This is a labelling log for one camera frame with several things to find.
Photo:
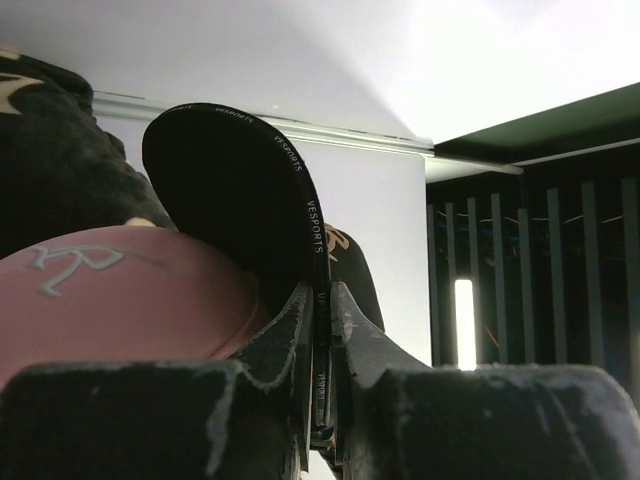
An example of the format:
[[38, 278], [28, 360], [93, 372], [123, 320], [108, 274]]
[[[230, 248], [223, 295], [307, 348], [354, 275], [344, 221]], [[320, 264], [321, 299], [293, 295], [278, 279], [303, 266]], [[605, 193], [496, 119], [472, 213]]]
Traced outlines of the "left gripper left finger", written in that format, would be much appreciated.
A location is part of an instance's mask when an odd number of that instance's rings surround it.
[[297, 479], [308, 466], [313, 294], [227, 360], [49, 364], [1, 394], [5, 479]]

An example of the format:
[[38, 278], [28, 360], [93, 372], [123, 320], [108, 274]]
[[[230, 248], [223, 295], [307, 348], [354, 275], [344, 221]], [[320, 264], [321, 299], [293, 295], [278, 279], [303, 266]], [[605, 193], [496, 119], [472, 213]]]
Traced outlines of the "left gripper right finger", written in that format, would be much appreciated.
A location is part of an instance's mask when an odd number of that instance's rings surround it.
[[347, 479], [635, 479], [639, 416], [595, 367], [430, 368], [332, 288]]

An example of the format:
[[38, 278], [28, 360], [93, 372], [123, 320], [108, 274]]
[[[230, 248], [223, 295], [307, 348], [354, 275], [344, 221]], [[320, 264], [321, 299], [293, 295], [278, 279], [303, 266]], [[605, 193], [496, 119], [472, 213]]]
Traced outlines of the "black baseball cap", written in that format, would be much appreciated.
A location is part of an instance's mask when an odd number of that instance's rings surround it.
[[277, 128], [225, 105], [191, 103], [154, 119], [143, 165], [179, 231], [224, 253], [258, 281], [277, 315], [299, 283], [313, 294], [312, 424], [333, 429], [330, 296], [345, 283], [365, 317], [383, 327], [375, 284], [358, 243], [326, 223], [302, 155]]

